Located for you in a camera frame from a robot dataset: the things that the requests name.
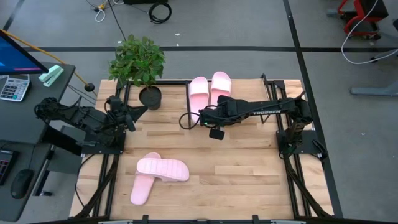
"black desk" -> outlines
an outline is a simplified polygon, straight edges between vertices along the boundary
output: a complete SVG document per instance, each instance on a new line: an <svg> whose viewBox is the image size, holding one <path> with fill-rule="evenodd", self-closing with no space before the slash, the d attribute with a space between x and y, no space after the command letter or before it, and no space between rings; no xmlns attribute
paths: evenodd
<svg viewBox="0 0 398 224"><path fill-rule="evenodd" d="M42 63L47 68L57 65L56 63ZM0 147L7 141L15 142L8 144L4 149L19 152L6 182L0 186L0 220L16 222L19 219L43 168L47 154L50 152L50 144L38 143L47 129L47 125L42 120L36 119L33 109L46 97L61 99L75 71L75 66L60 66L64 72L51 87L43 86L39 75L32 75L30 77L32 86L24 101L16 103L0 100ZM5 80L0 80L0 86L3 86L4 83ZM28 193L22 199L13 199L10 195L12 181L20 170L28 168L32 152L30 169L34 171L34 177Z"/></svg>
<svg viewBox="0 0 398 224"><path fill-rule="evenodd" d="M6 179L6 182L3 186L0 186L0 220L16 222L22 214L22 211L25 208L25 205L29 199L30 193L33 190L33 186L36 183L36 180L39 176L40 170L47 158L47 154L50 151L50 144L9 144L4 147L7 150L18 151L19 155L17 158L14 167L12 168L9 176ZM28 193L22 199L13 199L10 194L10 188L14 177L20 170L27 169L29 166L30 155L33 158L32 163L30 165L30 169L34 170L34 176L32 182L30 183Z"/></svg>
<svg viewBox="0 0 398 224"><path fill-rule="evenodd" d="M56 63L45 63L50 68ZM0 140L37 144L40 142L47 125L39 119L33 111L34 106L46 97L55 97L60 100L75 71L73 65L60 65L64 71L50 87L43 86L39 80L40 75L31 75L32 86L22 102L0 100ZM6 79L0 80L0 86Z"/></svg>

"calculator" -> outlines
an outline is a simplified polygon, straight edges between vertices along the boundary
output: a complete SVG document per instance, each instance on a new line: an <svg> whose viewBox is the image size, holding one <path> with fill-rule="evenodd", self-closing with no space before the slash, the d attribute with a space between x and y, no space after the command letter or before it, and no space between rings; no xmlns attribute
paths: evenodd
<svg viewBox="0 0 398 224"><path fill-rule="evenodd" d="M9 75L0 92L0 99L20 102L30 87L29 75Z"/></svg>

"black floor stripe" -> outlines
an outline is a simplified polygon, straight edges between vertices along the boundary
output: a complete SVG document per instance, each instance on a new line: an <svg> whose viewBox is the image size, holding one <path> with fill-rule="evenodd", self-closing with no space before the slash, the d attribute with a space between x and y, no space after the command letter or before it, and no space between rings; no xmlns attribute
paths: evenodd
<svg viewBox="0 0 398 224"><path fill-rule="evenodd" d="M186 46L186 47L160 47L165 52L185 51L253 51L253 52L296 52L295 47L258 47L258 46ZM28 52L36 50L25 47ZM116 47L41 47L48 52L114 52ZM301 47L301 52L341 52L339 47ZM393 47L347 47L344 52L379 53L395 49Z"/></svg>
<svg viewBox="0 0 398 224"><path fill-rule="evenodd" d="M4 27L2 29L4 29L5 31L7 31L12 22L14 22L15 17L17 16L17 13L19 12L19 9L21 8L22 4L24 3L25 0L19 0L17 5L15 6L10 18L8 18L6 25L4 25Z"/></svg>
<svg viewBox="0 0 398 224"><path fill-rule="evenodd" d="M187 46L160 47L165 52L184 51L261 51L261 52L294 52L294 47L256 47L256 46ZM114 52L116 47L41 47L48 52ZM36 50L26 47L28 52Z"/></svg>
<svg viewBox="0 0 398 224"><path fill-rule="evenodd" d="M325 145L325 137L323 135L323 130L322 130L322 126L320 123L320 118L319 118L319 114L318 114L318 110L317 110L317 105L315 103L315 98L314 98L311 83L310 83L310 77L308 76L307 67L305 66L304 56L303 56L302 48L300 46L299 37L297 35L296 26L294 24L293 14L290 9L289 0L284 0L284 6L285 6L285 10L286 10L287 20L289 22L290 31L292 33L292 38L293 38L293 43L294 43L294 47L295 47L296 54L297 54L298 64L300 65L300 71L301 71L301 74L303 77L305 91L307 92L308 104L310 105L310 109L311 109L312 116L313 116L313 123L314 123L315 129L317 130L318 139L320 140L320 142L323 145ZM340 205L340 200L339 200L338 194L337 194L336 183L334 180L333 173L331 171L330 161L328 161L328 162L329 162L328 168L324 169L324 170L327 171L327 173L325 173L325 177L326 177L326 182L328 185L328 190L329 190L329 194L330 194L330 199L331 199L334 215L338 218L343 218L343 212L341 211L341 205Z"/></svg>

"green leaves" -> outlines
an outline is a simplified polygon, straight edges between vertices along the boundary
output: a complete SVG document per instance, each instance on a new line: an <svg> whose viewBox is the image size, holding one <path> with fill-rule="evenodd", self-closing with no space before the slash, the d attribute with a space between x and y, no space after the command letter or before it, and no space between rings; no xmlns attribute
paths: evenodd
<svg viewBox="0 0 398 224"><path fill-rule="evenodd" d="M115 60L109 62L109 79L119 79L126 83L134 80L135 86L151 86L156 77L162 78L164 53L154 41L147 37L142 40L129 35L122 46L116 47Z"/></svg>

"black plant pot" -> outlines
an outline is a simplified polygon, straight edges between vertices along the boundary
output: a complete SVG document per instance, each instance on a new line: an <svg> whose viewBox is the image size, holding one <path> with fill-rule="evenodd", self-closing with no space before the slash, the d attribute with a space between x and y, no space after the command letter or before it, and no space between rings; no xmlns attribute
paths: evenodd
<svg viewBox="0 0 398 224"><path fill-rule="evenodd" d="M157 110L162 102L162 92L155 86L144 88L139 93L139 101L150 110Z"/></svg>

